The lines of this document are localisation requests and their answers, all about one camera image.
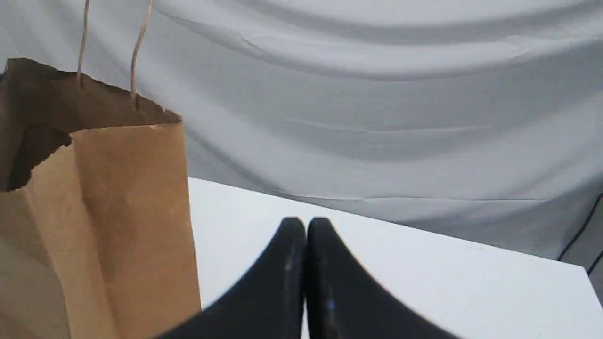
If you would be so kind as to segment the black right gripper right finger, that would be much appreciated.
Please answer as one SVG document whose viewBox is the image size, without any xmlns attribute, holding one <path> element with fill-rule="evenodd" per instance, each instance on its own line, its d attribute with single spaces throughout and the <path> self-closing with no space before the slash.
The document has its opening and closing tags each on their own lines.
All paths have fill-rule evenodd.
<svg viewBox="0 0 603 339">
<path fill-rule="evenodd" d="M 327 218 L 310 221 L 306 308 L 311 339 L 452 339 L 411 310 L 356 260 Z"/>
</svg>

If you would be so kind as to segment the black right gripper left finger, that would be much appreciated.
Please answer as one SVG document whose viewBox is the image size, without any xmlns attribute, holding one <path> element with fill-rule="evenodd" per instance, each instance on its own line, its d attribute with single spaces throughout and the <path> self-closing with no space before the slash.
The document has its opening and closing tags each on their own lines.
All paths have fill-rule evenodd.
<svg viewBox="0 0 603 339">
<path fill-rule="evenodd" d="M 303 326 L 306 230 L 282 219 L 248 271 L 213 304 L 163 339 L 299 339 Z"/>
</svg>

